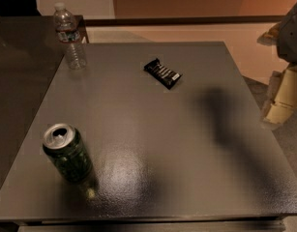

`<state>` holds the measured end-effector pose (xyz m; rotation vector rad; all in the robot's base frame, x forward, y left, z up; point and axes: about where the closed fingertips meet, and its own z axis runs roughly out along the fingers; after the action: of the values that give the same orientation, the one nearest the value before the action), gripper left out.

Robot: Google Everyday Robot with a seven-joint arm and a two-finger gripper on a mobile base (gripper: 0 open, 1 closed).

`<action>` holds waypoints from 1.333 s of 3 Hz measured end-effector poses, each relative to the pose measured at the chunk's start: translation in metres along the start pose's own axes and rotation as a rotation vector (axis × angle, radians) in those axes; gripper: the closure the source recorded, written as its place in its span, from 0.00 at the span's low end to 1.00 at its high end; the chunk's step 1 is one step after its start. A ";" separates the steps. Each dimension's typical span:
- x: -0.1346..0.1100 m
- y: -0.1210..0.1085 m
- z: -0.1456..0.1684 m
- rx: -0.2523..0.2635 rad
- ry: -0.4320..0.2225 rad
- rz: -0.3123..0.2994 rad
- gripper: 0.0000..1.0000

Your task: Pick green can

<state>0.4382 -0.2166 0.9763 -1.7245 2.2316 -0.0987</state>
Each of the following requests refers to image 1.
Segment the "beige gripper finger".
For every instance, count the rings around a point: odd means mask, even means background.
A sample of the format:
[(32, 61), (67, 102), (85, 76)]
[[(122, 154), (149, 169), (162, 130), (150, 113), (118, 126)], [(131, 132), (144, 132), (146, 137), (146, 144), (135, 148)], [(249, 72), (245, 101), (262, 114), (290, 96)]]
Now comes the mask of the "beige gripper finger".
[(267, 100), (261, 109), (261, 120), (267, 125), (282, 125), (296, 108), (297, 64), (289, 64), (282, 72), (272, 72)]

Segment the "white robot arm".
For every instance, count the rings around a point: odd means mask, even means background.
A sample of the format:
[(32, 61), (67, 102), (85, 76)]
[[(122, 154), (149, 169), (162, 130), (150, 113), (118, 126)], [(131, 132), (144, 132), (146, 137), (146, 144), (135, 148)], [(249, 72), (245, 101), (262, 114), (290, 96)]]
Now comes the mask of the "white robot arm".
[(274, 45), (278, 57), (288, 63), (282, 72), (272, 72), (267, 100), (261, 108), (262, 127), (275, 130), (282, 126), (297, 108), (297, 2), (282, 21), (263, 33), (257, 42)]

